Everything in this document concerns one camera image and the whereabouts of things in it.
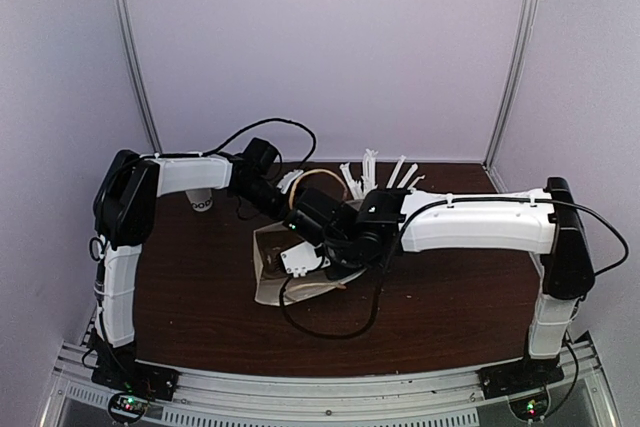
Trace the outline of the brown paper takeout bag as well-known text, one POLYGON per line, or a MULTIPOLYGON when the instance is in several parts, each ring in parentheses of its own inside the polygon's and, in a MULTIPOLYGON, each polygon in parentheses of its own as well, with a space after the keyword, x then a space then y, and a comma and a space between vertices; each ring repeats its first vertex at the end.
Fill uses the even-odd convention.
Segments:
POLYGON ((344 290, 364 273, 348 269, 330 279, 330 259, 280 222, 253 231, 253 266, 254 300, 273 307, 344 290))

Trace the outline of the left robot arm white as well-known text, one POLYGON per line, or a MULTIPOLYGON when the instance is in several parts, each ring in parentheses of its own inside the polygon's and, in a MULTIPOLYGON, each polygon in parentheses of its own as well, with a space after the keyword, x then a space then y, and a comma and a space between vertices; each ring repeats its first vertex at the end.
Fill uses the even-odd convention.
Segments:
POLYGON ((115 155, 93 204, 95 231, 104 241, 96 286, 101 315, 98 332, 104 341, 120 348, 135 340, 136 268, 154 227, 156 200, 177 192, 227 190, 260 213, 280 220, 288 210, 292 184, 302 171, 290 171, 274 184, 267 179, 268 169, 246 153, 141 155, 123 149, 115 155))

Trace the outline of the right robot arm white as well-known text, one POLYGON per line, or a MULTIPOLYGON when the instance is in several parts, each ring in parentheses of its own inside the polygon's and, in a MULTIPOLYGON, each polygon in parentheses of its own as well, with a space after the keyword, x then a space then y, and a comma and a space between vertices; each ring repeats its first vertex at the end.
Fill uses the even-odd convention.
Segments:
POLYGON ((519 387, 535 387, 551 371, 578 300, 596 275, 580 215, 567 182, 510 194, 437 194, 423 190, 370 192, 349 214, 336 213, 321 234, 334 262, 384 265, 400 253, 498 249, 536 255, 542 274, 527 355, 513 366, 519 387))

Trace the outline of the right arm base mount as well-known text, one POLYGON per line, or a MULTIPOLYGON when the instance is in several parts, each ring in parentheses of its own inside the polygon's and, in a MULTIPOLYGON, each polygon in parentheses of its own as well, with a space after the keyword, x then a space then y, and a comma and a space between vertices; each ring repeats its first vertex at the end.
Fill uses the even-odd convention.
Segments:
POLYGON ((564 379, 560 355, 547 359, 534 359, 525 342, 523 357, 478 371, 485 400, 499 397, 509 399, 511 413, 520 421, 542 421, 551 411, 548 387, 564 379))

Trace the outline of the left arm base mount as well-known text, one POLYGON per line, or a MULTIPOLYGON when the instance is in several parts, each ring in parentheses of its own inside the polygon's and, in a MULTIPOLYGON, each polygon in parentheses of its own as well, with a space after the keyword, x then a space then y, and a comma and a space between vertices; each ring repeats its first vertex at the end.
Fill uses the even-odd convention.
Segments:
POLYGON ((154 401, 171 401, 179 380, 173 368, 140 363, 134 347, 113 348, 97 335, 95 329, 81 358, 95 353, 95 365, 90 367, 94 384, 114 390, 107 401, 107 413, 120 425, 129 426, 142 419, 154 401))

